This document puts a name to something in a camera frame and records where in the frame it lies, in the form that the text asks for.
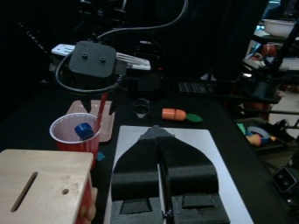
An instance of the blue cap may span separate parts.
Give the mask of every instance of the blue cap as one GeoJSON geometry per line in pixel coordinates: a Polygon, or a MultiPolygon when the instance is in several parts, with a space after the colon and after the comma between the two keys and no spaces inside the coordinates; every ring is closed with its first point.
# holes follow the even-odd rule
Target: blue cap
{"type": "Polygon", "coordinates": [[[75,127],[75,131],[82,140],[86,140],[86,139],[94,137],[94,129],[91,128],[91,126],[87,122],[79,124],[75,127]]]}

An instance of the orange object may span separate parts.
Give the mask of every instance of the orange object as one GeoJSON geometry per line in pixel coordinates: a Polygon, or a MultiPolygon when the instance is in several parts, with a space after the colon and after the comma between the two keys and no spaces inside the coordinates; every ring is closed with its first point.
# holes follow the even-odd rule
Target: orange object
{"type": "Polygon", "coordinates": [[[172,121],[184,121],[186,120],[186,112],[178,108],[163,108],[163,119],[172,121]]]}
{"type": "Polygon", "coordinates": [[[260,144],[262,144],[262,139],[260,139],[260,135],[259,134],[255,134],[252,136],[247,136],[247,140],[255,146],[260,146],[260,144]]]}

